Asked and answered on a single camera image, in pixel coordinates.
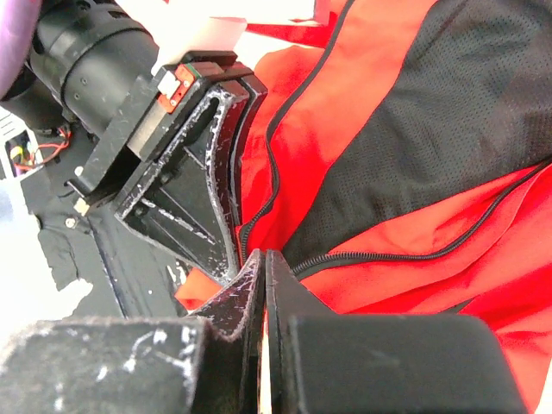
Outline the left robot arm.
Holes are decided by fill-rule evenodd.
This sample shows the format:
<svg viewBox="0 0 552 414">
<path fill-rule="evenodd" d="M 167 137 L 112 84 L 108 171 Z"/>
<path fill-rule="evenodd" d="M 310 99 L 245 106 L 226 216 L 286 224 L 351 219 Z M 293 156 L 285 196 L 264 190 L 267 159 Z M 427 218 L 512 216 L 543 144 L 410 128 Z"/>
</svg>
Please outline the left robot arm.
<svg viewBox="0 0 552 414">
<path fill-rule="evenodd" d="M 28 24 L 4 104 L 44 129 L 79 122 L 96 137 L 67 182 L 75 210 L 109 204 L 144 240 L 232 280 L 242 155 L 267 88 L 230 51 L 155 68 L 152 36 L 112 1 L 42 1 Z"/>
</svg>

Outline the red jacket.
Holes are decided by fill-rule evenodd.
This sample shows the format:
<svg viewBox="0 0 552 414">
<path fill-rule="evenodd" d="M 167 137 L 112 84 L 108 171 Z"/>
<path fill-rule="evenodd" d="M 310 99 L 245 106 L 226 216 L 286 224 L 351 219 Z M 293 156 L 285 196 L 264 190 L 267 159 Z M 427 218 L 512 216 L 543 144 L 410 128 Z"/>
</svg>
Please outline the red jacket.
<svg viewBox="0 0 552 414">
<path fill-rule="evenodd" d="M 551 364 L 551 4 L 334 1 L 290 46 L 241 159 L 242 254 L 280 251 L 341 314 L 457 309 L 530 412 Z"/>
</svg>

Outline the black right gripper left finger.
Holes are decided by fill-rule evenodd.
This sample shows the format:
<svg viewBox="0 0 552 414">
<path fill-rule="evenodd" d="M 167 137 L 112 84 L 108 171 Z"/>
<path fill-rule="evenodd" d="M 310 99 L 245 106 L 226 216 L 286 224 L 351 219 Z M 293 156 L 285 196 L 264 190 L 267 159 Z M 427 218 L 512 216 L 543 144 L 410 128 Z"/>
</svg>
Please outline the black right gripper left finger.
<svg viewBox="0 0 552 414">
<path fill-rule="evenodd" d="M 4 413 L 255 413 L 264 256 L 186 317 L 37 323 L 1 351 Z"/>
</svg>

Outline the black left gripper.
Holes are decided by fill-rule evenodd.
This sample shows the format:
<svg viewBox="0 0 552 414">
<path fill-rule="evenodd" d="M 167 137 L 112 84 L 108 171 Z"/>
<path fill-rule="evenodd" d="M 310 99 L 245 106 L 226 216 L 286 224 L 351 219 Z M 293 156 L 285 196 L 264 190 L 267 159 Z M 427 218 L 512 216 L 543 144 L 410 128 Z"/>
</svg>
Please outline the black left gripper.
<svg viewBox="0 0 552 414">
<path fill-rule="evenodd" d="M 216 84 L 231 79 L 238 84 Z M 121 223 L 225 285 L 239 271 L 232 227 L 242 224 L 242 157 L 267 93 L 233 52 L 186 53 L 136 79 L 67 184 L 89 207 L 123 189 Z"/>
</svg>

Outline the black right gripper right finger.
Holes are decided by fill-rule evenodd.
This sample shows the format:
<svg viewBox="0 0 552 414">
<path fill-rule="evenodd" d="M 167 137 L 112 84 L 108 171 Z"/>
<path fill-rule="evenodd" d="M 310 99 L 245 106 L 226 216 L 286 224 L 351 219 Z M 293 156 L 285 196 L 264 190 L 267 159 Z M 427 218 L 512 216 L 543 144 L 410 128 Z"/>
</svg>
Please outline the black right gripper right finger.
<svg viewBox="0 0 552 414">
<path fill-rule="evenodd" d="M 339 315 L 282 254 L 265 261 L 275 413 L 524 413 L 499 342 L 475 317 Z"/>
</svg>

